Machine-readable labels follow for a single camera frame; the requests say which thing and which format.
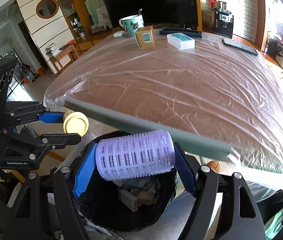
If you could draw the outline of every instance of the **gray foam tube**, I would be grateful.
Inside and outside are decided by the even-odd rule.
[[[87,117],[130,134],[165,130],[170,133],[173,142],[178,142],[184,151],[199,156],[220,161],[230,154],[231,151],[231,145],[225,142],[137,118],[74,98],[67,97],[65,102],[66,106],[74,111],[82,112]]]

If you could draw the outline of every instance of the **black screen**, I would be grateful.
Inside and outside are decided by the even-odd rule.
[[[198,26],[196,0],[104,0],[112,25],[119,19],[138,14],[146,24],[190,24]]]

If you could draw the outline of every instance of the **round mirror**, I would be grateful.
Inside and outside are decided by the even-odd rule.
[[[36,13],[40,18],[49,19],[57,14],[58,9],[56,0],[41,0],[36,7]]]

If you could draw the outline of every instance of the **mug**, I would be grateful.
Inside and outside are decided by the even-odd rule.
[[[127,36],[134,36],[138,28],[144,27],[142,15],[131,15],[120,19],[119,24],[124,28]]]

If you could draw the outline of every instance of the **wooden frame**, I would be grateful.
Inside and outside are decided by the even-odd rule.
[[[43,15],[41,15],[40,12],[39,12],[39,7],[40,7],[40,5],[42,5],[42,3],[44,3],[45,1],[53,1],[53,2],[55,3],[55,5],[56,5],[56,10],[55,10],[54,13],[51,14],[50,16],[43,16]],[[54,17],[54,16],[57,14],[58,10],[59,10],[59,4],[58,4],[57,0],[41,0],[41,1],[38,3],[38,5],[36,6],[36,13],[37,13],[38,17],[40,17],[40,18],[42,18],[42,19],[49,19],[49,18],[51,18],[51,17]]]
[[[90,22],[89,22],[89,13],[85,4],[85,0],[73,0],[76,12],[80,18],[80,22],[83,25],[83,28],[86,32],[86,35],[90,35]]]
[[[196,0],[197,3],[197,18],[198,18],[198,31],[203,31],[203,8],[201,6],[201,0]]]
[[[258,0],[258,20],[255,46],[260,51],[265,51],[267,42],[269,11],[266,8],[268,7],[268,0]]]

